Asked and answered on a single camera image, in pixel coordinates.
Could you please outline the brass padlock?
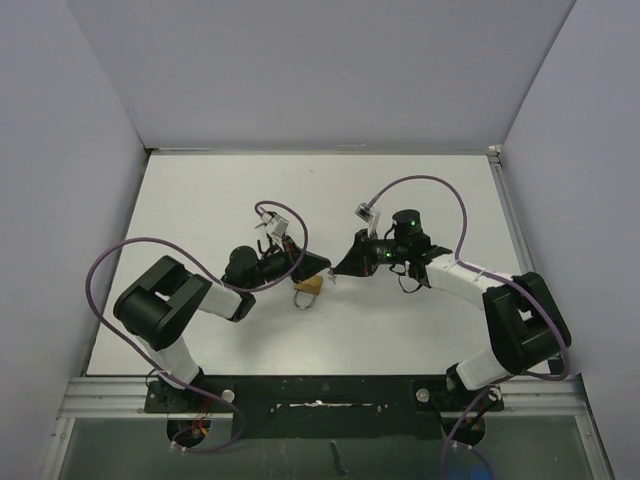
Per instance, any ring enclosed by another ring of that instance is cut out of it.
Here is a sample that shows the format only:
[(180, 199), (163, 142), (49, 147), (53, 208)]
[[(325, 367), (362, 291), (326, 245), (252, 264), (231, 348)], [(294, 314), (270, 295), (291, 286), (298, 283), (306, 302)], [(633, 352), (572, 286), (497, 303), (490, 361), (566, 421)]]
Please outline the brass padlock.
[(303, 282), (294, 285), (294, 306), (299, 310), (312, 308), (321, 294), (324, 278), (315, 275)]

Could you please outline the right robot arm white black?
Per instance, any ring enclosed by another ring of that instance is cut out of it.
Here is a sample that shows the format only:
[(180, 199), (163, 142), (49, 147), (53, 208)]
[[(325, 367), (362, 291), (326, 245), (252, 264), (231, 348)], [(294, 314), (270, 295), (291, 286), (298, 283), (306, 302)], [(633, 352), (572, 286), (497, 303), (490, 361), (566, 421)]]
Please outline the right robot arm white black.
[(399, 277), (452, 294), (484, 313), (489, 346), (446, 371), (445, 395), (452, 406), (469, 408), (481, 389), (523, 375), (570, 345), (566, 323), (540, 275), (502, 277), (475, 265), (464, 267), (453, 251), (431, 241), (415, 209), (394, 213), (390, 232), (391, 238), (380, 238), (370, 227), (357, 231), (331, 274), (365, 278), (383, 265), (402, 267)]

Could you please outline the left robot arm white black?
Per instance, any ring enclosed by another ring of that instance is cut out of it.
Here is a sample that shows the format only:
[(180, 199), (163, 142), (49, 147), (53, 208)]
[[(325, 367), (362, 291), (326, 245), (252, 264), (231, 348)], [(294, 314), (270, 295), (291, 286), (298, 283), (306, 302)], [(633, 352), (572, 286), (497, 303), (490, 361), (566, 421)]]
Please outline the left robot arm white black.
[(301, 283), (329, 268), (329, 259), (306, 252), (289, 237), (259, 254), (239, 246), (229, 256), (222, 287), (192, 273), (165, 255), (145, 271), (116, 300), (113, 315), (137, 337), (168, 383), (168, 399), (180, 410), (200, 405), (202, 374), (190, 355), (183, 332), (197, 311), (231, 322), (243, 320), (256, 303), (252, 291), (283, 275)]

